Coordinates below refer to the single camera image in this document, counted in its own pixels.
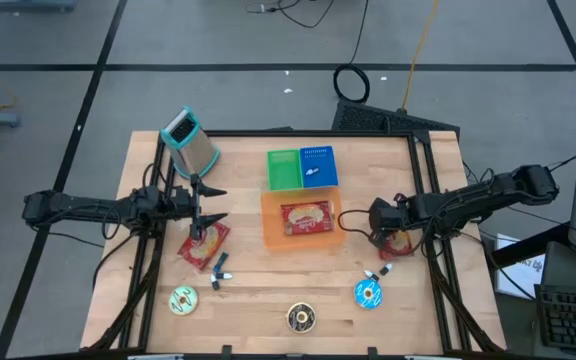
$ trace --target wooden table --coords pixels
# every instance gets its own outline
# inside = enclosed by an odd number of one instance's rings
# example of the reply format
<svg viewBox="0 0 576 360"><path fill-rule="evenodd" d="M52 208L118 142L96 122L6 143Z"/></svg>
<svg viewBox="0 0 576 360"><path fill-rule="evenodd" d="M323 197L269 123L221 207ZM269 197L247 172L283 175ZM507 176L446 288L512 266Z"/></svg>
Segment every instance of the wooden table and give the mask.
<svg viewBox="0 0 576 360"><path fill-rule="evenodd" d="M118 197L141 186L142 172L154 157L157 135L132 134ZM441 189L465 186L455 134L431 132L431 139ZM267 189L268 150L332 145L343 209L367 209L375 197L415 194L405 139L218 137L213 141L222 155L204 182L227 190L228 195L205 199L202 207L205 213L230 214L224 222L232 230L220 250L230 254L223 269L234 278L221 281L221 290L213 291L209 278L216 257L203 272L194 270L176 254L188 236L189 221L170 221L149 352L219 353L225 344L232 345L235 353L257 354L366 354L369 346L376 346L379 354L442 352L428 264L420 253L396 260L394 269L380 281L383 304L368 311L354 302L352 289L364 279L364 269L377 272L384 262L361 234L347 233L344 245L337 248L279 254L269 252L262 242L260 195ZM421 146L418 153L424 188L430 189ZM175 184L187 182L177 176ZM369 229L363 214L351 214L344 222L348 227ZM464 231L479 235L474 225ZM125 235L126 229L121 229L104 253ZM420 231L411 232L413 242L420 235ZM505 347L482 247L467 237L453 239L452 244L464 304L491 339ZM125 304L136 246L137 240L131 241L101 269L82 346L97 340ZM180 285L193 286L199 293L199 305L188 316L174 315L168 309L168 297ZM286 326L284 316L296 302L307 302L316 311L317 324L307 334L293 333ZM453 347L457 347L454 313L446 304ZM141 317L140 308L135 312L131 345L137 343Z"/></svg>

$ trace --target green container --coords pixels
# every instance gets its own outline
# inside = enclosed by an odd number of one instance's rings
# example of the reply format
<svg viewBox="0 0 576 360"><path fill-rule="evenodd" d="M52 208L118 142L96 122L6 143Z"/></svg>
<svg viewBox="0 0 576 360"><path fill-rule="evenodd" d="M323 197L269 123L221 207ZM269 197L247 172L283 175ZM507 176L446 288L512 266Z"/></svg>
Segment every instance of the green container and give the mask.
<svg viewBox="0 0 576 360"><path fill-rule="evenodd" d="M268 188L277 191L303 187L299 150L268 151Z"/></svg>

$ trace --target orange plastic container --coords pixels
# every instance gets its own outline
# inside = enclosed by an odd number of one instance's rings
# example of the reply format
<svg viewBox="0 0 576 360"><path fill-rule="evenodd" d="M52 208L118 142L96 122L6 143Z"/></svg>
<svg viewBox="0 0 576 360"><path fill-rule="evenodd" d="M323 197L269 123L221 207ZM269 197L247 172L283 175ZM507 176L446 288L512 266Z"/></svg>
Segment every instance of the orange plastic container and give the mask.
<svg viewBox="0 0 576 360"><path fill-rule="evenodd" d="M301 204L314 201L329 201L334 227L332 231L286 235L281 205ZM345 233L337 224L341 212L341 195L338 187L304 189L294 191L273 191L261 195L261 218L264 234L264 245L273 251L322 248L340 245L344 242Z"/></svg>

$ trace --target black keyboard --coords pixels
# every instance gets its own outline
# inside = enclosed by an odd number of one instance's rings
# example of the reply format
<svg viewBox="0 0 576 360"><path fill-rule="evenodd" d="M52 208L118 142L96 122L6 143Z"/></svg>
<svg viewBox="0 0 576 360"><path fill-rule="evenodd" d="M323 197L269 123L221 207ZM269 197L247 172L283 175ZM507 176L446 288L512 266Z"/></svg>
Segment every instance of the black keyboard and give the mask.
<svg viewBox="0 0 576 360"><path fill-rule="evenodd" d="M544 345L576 349L576 288L535 286Z"/></svg>

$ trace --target blue plastic bin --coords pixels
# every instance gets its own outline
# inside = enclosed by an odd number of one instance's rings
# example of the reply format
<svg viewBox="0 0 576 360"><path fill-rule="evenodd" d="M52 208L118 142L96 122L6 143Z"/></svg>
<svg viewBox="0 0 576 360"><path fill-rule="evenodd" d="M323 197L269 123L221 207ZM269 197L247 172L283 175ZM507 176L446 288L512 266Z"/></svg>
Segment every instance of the blue plastic bin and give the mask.
<svg viewBox="0 0 576 360"><path fill-rule="evenodd" d="M301 148L299 157L304 188L339 185L332 146ZM319 168L319 171L313 175L306 175L308 170L315 168Z"/></svg>

